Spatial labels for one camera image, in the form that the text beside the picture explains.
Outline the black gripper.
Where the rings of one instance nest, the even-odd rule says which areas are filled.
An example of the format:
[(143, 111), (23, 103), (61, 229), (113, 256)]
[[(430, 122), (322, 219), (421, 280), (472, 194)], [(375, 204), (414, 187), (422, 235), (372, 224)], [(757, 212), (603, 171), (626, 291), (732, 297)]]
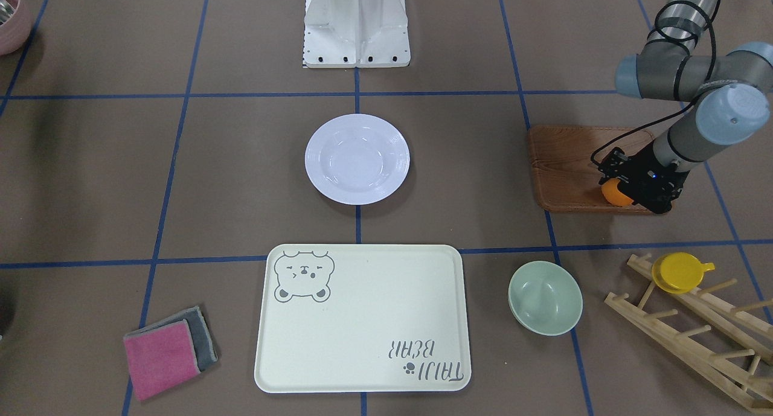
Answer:
[(643, 147), (634, 155), (627, 156), (621, 147), (599, 163), (603, 177), (600, 185), (610, 178), (621, 179), (620, 190), (640, 205), (655, 214), (664, 214), (672, 208), (672, 202), (679, 198), (684, 189), (688, 172), (676, 171), (676, 165), (661, 165), (655, 157), (653, 144)]

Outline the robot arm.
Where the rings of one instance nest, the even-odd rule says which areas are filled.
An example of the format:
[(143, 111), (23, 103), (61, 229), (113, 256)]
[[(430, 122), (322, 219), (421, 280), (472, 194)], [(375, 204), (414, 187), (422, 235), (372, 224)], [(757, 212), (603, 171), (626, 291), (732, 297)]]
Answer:
[(667, 213), (691, 170), (750, 138), (770, 119), (772, 47), (748, 42), (718, 56), (713, 18), (720, 0), (669, 0), (643, 50), (622, 59), (615, 85), (624, 96), (681, 101), (674, 124), (634, 155), (609, 142), (591, 162), (615, 206)]

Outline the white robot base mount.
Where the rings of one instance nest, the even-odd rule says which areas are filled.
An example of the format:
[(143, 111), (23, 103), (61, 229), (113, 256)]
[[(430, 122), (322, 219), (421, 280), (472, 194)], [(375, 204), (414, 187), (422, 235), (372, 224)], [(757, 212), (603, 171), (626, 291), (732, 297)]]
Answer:
[(405, 0), (304, 0), (306, 68), (402, 68), (411, 63)]

